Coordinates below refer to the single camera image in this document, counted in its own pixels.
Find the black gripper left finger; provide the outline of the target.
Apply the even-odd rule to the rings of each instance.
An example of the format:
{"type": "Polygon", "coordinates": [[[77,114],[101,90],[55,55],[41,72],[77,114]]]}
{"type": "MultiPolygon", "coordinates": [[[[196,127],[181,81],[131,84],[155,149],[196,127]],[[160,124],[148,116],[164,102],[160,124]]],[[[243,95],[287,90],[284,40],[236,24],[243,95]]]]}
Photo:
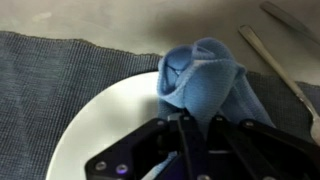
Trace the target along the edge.
{"type": "Polygon", "coordinates": [[[207,174],[206,143],[192,116],[154,118],[92,157],[86,180],[141,180],[169,157],[177,156],[154,180],[197,180],[207,174]]]}

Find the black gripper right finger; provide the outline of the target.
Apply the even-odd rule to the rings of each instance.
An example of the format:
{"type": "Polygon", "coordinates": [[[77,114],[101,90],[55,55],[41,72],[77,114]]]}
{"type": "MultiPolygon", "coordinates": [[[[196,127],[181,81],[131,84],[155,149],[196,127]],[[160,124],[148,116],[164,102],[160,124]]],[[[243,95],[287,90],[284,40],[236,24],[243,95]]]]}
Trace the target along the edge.
{"type": "Polygon", "coordinates": [[[212,118],[209,147],[231,156],[235,180],[320,180],[320,148],[253,119],[239,124],[212,118]]]}

